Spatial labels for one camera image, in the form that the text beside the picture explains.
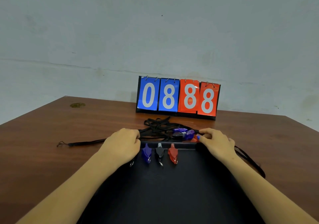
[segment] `red number card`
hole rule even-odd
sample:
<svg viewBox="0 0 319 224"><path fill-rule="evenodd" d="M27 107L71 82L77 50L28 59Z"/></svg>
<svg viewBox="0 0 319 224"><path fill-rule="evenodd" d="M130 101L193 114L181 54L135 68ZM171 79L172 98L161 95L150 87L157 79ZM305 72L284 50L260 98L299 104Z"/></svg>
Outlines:
<svg viewBox="0 0 319 224"><path fill-rule="evenodd" d="M199 109L199 82L181 79L178 112L196 113Z"/></svg>
<svg viewBox="0 0 319 224"><path fill-rule="evenodd" d="M216 116L219 87L218 84L201 83L197 114Z"/></svg>

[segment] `wooden table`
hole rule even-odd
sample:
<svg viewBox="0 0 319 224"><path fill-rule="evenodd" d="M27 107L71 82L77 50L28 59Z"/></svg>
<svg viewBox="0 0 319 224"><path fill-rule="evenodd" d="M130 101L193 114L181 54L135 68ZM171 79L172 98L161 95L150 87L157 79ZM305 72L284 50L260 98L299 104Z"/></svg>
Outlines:
<svg viewBox="0 0 319 224"><path fill-rule="evenodd" d="M85 103L71 108L75 102ZM135 103L62 97L0 125L0 223L15 223L68 179L101 145L56 147L60 141L106 138L143 129ZM285 116L218 111L217 120L172 117L194 129L216 128L235 140L266 179L319 220L319 133Z"/></svg>

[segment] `person's left hand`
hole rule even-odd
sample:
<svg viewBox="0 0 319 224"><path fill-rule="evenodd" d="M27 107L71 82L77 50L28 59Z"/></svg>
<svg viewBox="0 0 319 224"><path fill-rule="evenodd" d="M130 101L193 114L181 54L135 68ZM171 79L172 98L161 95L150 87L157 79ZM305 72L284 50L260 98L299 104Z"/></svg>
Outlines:
<svg viewBox="0 0 319 224"><path fill-rule="evenodd" d="M122 128L108 137L96 154L111 159L118 168L138 154L141 146L139 137L138 130Z"/></svg>

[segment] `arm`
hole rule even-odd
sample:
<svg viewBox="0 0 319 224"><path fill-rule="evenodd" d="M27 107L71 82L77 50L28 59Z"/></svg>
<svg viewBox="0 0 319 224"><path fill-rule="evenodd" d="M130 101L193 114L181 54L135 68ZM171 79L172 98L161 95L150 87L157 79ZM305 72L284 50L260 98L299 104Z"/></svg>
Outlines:
<svg viewBox="0 0 319 224"><path fill-rule="evenodd" d="M266 224L318 222L248 166L234 150L234 140L221 131L202 129L201 141L233 174Z"/></svg>
<svg viewBox="0 0 319 224"><path fill-rule="evenodd" d="M138 130L121 129L108 137L74 175L30 210L17 224L75 224L99 186L140 150Z"/></svg>

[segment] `scoreboard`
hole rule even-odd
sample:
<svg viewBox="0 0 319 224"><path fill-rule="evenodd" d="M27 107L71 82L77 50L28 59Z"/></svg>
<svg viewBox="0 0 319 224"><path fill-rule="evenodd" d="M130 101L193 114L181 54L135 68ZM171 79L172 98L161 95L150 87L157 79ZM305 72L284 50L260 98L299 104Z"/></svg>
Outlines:
<svg viewBox="0 0 319 224"><path fill-rule="evenodd" d="M216 119L220 85L139 76L136 112Z"/></svg>

